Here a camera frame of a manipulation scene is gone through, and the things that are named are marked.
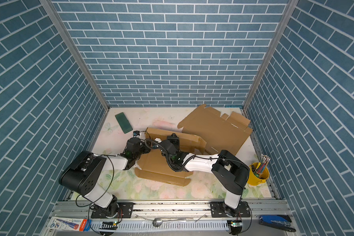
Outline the metal spoon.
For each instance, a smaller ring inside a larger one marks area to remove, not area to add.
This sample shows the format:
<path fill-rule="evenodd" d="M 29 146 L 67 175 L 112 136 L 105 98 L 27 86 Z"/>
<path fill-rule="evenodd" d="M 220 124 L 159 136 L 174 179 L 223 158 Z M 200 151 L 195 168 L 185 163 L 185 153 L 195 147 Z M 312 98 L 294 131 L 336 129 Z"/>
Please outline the metal spoon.
<path fill-rule="evenodd" d="M 198 222 L 199 220 L 201 220 L 205 216 L 206 215 L 203 215 L 203 216 L 201 216 L 198 219 L 194 219 L 194 218 L 154 218 L 154 219 L 150 219 L 150 218 L 145 218 L 145 217 L 142 217 L 142 216 L 137 216 L 137 217 L 140 218 L 140 219 L 143 219 L 143 220 L 151 221 L 153 227 L 159 228 L 165 223 L 176 223 L 176 222 L 178 222 L 178 223 L 186 223 L 186 222 L 190 222 L 190 221 L 196 223 L 196 222 Z"/>

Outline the green sponge block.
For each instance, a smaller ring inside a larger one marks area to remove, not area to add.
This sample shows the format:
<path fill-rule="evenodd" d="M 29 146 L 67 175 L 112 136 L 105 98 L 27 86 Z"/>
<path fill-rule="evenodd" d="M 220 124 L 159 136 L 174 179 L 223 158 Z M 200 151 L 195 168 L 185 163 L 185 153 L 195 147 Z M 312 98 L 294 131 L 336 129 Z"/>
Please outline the green sponge block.
<path fill-rule="evenodd" d="M 133 127 L 130 124 L 130 122 L 127 119 L 124 112 L 116 114 L 115 118 L 116 118 L 116 120 L 117 120 L 117 122 L 118 122 L 119 126 L 121 127 L 121 130 L 123 131 L 124 134 L 127 134 L 133 130 Z"/>

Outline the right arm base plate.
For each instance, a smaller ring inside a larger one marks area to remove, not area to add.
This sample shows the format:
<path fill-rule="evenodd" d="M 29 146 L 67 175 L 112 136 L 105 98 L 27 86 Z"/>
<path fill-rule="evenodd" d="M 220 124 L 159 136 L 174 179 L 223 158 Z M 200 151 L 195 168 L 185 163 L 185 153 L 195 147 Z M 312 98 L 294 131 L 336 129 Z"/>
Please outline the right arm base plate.
<path fill-rule="evenodd" d="M 239 202 L 237 208 L 233 209 L 227 206 L 224 202 L 213 201 L 209 203 L 212 218 L 224 217 L 250 217 L 250 207 L 248 202 Z"/>

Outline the cardboard box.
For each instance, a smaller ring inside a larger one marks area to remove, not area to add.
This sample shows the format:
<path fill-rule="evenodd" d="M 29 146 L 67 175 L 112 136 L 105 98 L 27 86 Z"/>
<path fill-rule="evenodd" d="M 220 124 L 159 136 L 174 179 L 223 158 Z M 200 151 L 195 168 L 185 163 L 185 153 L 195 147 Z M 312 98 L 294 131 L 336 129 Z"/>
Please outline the cardboard box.
<path fill-rule="evenodd" d="M 185 117 L 178 128 L 183 133 L 203 138 L 209 154 L 227 150 L 236 155 L 253 131 L 249 124 L 250 120 L 240 113 L 221 115 L 220 111 L 202 104 Z"/>
<path fill-rule="evenodd" d="M 147 142 L 152 147 L 149 153 L 142 154 L 134 172 L 139 178 L 187 186 L 193 172 L 187 170 L 185 162 L 194 154 L 203 154 L 206 141 L 197 135 L 147 128 Z"/>

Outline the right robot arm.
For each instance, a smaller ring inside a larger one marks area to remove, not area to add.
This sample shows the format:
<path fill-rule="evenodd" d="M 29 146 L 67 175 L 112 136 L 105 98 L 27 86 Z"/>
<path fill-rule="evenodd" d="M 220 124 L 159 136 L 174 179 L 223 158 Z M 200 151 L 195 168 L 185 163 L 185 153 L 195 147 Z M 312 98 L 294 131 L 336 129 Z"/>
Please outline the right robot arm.
<path fill-rule="evenodd" d="M 173 133 L 152 145 L 161 150 L 168 166 L 175 172 L 212 173 L 226 189 L 223 203 L 228 216 L 241 215 L 240 203 L 249 180 L 249 167 L 227 150 L 214 155 L 197 155 L 180 150 L 180 139 Z"/>

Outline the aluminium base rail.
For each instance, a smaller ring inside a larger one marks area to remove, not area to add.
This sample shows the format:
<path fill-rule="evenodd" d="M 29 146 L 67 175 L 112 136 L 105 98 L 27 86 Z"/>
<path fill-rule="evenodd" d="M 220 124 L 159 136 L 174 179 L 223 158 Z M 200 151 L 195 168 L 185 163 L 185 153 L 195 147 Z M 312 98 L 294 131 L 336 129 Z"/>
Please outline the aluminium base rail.
<path fill-rule="evenodd" d="M 212 218 L 209 203 L 221 200 L 122 200 L 120 203 L 131 202 L 134 204 L 130 218 L 123 219 L 93 219 L 89 207 L 78 207 L 73 201 L 58 202 L 52 211 L 45 228 L 42 230 L 44 236 L 297 236 L 299 235 L 295 219 L 285 200 L 254 199 L 245 200 L 250 207 L 250 217 L 224 217 Z M 47 229 L 52 217 L 65 217 L 75 219 L 87 219 L 93 221 L 110 221 L 113 225 L 119 225 L 123 221 L 141 221 L 145 218 L 194 218 L 198 219 L 206 215 L 203 220 L 225 220 L 228 223 L 229 231 L 167 231 L 167 232 L 144 232 L 144 233 L 113 233 L 95 231 L 89 224 L 89 231 L 60 231 Z M 286 232 L 259 224 L 261 215 L 288 215 L 292 220 L 292 227 L 296 232 Z"/>

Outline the white printed package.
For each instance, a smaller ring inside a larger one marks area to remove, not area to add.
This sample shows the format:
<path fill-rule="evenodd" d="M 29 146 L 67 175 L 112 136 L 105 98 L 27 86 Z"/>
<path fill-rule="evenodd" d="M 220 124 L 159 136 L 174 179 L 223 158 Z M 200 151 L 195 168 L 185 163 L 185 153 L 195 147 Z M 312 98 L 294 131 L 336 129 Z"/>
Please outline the white printed package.
<path fill-rule="evenodd" d="M 87 232 L 90 229 L 90 223 L 91 220 L 87 219 L 52 217 L 46 228 L 60 231 Z"/>

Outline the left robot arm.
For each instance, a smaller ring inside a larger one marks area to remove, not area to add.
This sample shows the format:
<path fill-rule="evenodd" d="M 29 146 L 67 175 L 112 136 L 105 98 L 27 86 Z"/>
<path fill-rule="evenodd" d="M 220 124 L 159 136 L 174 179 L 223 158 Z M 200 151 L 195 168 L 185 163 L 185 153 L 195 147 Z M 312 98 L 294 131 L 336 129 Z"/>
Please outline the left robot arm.
<path fill-rule="evenodd" d="M 121 212 L 117 198 L 108 192 L 108 188 L 97 183 L 100 174 L 108 170 L 129 170 L 142 154 L 149 152 L 150 148 L 137 137 L 130 138 L 124 151 L 118 155 L 82 151 L 60 175 L 59 184 L 89 200 L 93 211 L 101 217 L 117 217 Z"/>

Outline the blue black pliers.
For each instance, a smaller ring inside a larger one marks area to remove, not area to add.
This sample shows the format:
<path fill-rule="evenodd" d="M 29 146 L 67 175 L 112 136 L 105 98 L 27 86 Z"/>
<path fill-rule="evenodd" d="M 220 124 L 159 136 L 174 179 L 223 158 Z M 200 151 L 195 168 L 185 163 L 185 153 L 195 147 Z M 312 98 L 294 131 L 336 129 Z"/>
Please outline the blue black pliers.
<path fill-rule="evenodd" d="M 261 215 L 259 224 L 286 232 L 296 232 L 288 215 Z"/>

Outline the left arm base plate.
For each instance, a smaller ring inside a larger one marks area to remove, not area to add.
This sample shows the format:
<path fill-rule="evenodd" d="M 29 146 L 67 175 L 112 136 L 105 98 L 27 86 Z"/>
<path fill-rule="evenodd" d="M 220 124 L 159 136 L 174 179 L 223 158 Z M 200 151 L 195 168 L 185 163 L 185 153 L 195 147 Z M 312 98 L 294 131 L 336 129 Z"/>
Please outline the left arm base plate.
<path fill-rule="evenodd" d="M 130 218 L 132 215 L 134 204 L 131 202 L 111 203 L 107 208 L 103 208 L 97 205 L 93 205 L 90 207 L 91 218 L 93 219 L 123 219 Z"/>

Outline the yellow pencil cup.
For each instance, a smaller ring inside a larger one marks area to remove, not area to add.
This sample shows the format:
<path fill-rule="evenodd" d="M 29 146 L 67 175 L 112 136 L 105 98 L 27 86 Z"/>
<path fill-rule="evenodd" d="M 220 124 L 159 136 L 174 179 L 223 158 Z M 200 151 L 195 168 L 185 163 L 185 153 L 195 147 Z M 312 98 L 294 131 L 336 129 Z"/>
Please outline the yellow pencil cup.
<path fill-rule="evenodd" d="M 269 178 L 268 164 L 270 163 L 270 157 L 267 155 L 261 155 L 260 162 L 252 163 L 250 165 L 250 174 L 248 179 L 248 185 L 258 186 L 266 183 Z"/>

